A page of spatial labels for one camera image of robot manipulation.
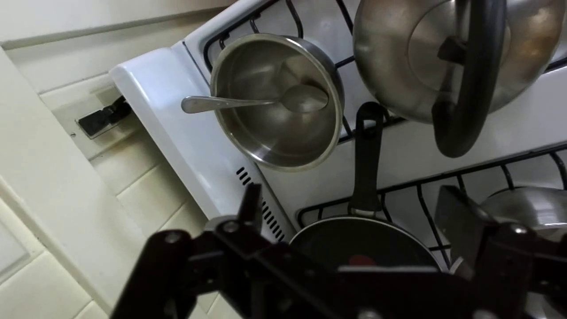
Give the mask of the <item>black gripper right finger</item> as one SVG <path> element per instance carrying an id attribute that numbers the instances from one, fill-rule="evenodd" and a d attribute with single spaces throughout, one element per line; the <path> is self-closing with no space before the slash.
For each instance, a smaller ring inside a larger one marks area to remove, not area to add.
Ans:
<path id="1" fill-rule="evenodd" d="M 443 309 L 457 319 L 477 315 L 523 319 L 528 295 L 542 295 L 553 307 L 567 307 L 565 242 L 555 244 L 519 222 L 496 222 L 457 187 L 441 187 L 436 226 L 452 256 L 472 270 L 445 295 Z"/>

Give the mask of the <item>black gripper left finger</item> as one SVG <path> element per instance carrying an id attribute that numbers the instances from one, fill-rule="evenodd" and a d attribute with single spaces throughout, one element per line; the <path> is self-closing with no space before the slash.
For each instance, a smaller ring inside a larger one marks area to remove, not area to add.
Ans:
<path id="1" fill-rule="evenodd" d="M 188 319 L 208 293 L 220 293 L 248 319 L 330 318 L 321 270 L 261 237 L 261 191 L 250 185 L 238 215 L 199 238 L 179 229 L 154 233 L 112 319 Z"/>

